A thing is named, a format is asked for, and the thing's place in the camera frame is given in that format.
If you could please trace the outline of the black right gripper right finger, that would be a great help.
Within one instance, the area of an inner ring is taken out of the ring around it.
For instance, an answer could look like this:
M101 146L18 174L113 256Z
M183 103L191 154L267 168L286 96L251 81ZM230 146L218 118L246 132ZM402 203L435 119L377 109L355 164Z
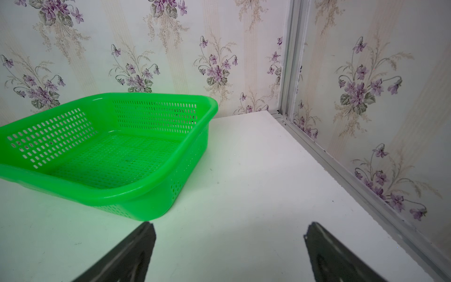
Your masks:
M304 241L317 282L385 281L318 222L309 225Z

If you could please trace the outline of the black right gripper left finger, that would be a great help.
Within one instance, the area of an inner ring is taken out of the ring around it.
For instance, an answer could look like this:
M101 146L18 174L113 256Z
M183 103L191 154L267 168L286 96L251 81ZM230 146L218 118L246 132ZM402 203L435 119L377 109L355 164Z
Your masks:
M144 282L155 243L154 225L144 222L75 281Z

